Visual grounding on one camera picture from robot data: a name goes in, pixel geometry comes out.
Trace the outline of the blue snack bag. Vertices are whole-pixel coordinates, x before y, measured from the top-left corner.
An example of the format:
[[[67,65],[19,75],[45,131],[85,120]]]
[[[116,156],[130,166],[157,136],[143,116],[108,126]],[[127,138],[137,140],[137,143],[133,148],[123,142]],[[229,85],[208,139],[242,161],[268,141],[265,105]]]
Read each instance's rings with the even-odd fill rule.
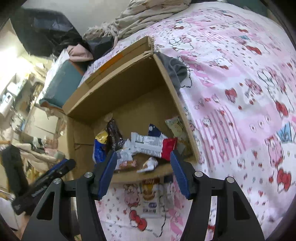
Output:
[[[102,130],[98,133],[94,139],[92,159],[95,164],[104,162],[107,156],[106,144],[108,139],[108,133],[106,130]]]

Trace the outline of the twisted dough snack packet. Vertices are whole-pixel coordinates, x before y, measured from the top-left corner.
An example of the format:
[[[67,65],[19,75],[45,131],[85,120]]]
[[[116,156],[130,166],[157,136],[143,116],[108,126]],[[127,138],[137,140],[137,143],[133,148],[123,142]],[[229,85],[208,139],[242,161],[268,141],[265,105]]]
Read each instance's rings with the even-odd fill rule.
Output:
[[[137,173],[151,172],[158,166],[158,161],[154,157],[150,157],[142,166],[137,170]]]

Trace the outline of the red white snack bar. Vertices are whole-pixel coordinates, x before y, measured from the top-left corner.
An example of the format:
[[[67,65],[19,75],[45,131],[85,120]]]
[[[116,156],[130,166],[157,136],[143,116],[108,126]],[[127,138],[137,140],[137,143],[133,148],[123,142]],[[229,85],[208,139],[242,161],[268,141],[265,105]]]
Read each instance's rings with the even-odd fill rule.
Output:
[[[131,142],[140,153],[170,161],[170,154],[177,148],[177,138],[160,138],[131,133]]]

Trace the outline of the clear white snack packet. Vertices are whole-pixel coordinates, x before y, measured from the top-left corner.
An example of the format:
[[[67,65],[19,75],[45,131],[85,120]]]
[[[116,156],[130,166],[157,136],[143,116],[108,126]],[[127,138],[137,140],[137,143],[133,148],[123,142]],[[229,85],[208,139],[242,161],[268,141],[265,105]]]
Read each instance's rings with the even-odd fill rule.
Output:
[[[137,167],[137,160],[134,159],[133,156],[138,154],[138,148],[129,139],[125,141],[122,149],[116,151],[116,154],[116,171]]]

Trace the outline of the dark chocolate snack packet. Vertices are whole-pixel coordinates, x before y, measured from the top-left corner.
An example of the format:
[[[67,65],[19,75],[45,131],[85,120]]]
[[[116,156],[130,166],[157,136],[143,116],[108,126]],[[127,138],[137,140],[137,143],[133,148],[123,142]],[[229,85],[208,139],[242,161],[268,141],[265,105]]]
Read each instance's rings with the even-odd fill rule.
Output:
[[[125,143],[125,140],[123,139],[123,136],[120,133],[119,128],[113,118],[107,123],[106,131],[108,133],[108,137],[107,137],[108,148],[113,151],[122,149]]]

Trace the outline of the milk drink sachet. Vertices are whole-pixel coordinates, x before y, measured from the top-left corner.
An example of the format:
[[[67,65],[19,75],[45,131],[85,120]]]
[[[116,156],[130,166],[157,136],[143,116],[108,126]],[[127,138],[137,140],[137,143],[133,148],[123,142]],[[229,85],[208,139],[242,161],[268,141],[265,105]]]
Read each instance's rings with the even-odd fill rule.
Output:
[[[160,211],[160,197],[159,197],[159,178],[147,179],[142,181],[141,191],[141,218],[159,218]]]

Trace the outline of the yellow cartoon snack packet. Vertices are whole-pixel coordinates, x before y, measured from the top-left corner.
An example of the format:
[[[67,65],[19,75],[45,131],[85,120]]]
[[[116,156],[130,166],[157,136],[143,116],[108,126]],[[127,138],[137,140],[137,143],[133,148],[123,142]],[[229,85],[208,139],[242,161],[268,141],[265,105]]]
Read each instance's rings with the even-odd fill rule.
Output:
[[[165,120],[166,125],[171,130],[173,136],[177,138],[177,150],[183,157],[189,157],[192,154],[189,137],[185,126],[179,116]]]

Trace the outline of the cardboard box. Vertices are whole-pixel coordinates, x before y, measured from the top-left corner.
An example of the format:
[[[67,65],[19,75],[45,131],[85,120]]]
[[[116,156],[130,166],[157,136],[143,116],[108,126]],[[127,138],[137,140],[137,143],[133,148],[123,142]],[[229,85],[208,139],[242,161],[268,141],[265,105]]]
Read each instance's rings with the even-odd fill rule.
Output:
[[[190,143],[186,161],[196,164],[199,150],[177,92],[150,37],[143,37],[103,64],[69,97],[62,107],[67,115],[69,157],[76,161],[73,177],[94,168],[95,136],[112,116],[124,138],[148,133],[156,125],[167,137],[173,133],[167,119],[180,117]]]

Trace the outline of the pink cartoon print bedsheet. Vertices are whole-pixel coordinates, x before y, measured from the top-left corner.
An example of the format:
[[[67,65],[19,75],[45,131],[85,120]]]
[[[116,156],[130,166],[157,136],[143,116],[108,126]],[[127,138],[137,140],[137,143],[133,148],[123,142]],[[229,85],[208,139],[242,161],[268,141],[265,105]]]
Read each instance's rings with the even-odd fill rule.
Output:
[[[195,168],[234,177],[275,240],[295,208],[295,48],[285,30],[232,4],[191,4],[120,40],[83,79],[144,36],[187,67],[179,98],[200,152]]]

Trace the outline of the dark grey cloth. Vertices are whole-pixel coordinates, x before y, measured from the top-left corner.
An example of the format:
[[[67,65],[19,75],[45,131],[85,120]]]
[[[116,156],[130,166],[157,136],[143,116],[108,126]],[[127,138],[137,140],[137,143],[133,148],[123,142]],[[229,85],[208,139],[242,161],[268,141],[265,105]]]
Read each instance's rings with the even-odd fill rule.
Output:
[[[155,54],[166,69],[175,90],[178,91],[188,74],[186,65],[178,59],[169,57],[161,52],[155,52]]]

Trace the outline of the teal storage box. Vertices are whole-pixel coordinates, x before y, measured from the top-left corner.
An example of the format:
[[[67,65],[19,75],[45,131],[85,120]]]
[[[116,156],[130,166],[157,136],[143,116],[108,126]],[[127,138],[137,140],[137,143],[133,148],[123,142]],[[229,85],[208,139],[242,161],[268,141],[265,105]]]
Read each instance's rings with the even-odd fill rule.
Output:
[[[78,88],[86,69],[86,62],[72,62],[64,49],[47,72],[39,105],[45,108],[62,108]]]

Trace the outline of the pink cloth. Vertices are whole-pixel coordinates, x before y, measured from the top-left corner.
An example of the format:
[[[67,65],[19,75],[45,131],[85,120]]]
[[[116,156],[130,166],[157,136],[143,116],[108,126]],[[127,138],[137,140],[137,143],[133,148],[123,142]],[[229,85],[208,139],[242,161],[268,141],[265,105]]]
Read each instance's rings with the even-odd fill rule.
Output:
[[[93,60],[93,55],[82,45],[69,45],[66,49],[72,62],[87,62]]]

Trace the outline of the black plastic bag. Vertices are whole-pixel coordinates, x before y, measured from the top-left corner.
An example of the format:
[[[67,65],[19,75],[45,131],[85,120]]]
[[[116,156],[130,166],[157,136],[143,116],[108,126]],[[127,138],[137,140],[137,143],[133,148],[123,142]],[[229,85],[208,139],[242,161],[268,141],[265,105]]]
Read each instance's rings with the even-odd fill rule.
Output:
[[[114,37],[84,40],[60,12],[19,8],[10,18],[24,49],[38,57],[58,57],[68,46],[82,45],[96,60],[111,51]]]

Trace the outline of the beige floral blanket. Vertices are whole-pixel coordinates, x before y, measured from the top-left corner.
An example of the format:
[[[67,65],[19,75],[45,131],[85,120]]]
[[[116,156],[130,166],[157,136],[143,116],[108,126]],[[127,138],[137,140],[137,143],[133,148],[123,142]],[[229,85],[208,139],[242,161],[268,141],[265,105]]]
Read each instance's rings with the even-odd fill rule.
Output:
[[[128,7],[112,22],[89,27],[83,39],[94,40],[99,37],[126,38],[158,21],[187,9],[189,0],[145,0],[130,1]]]

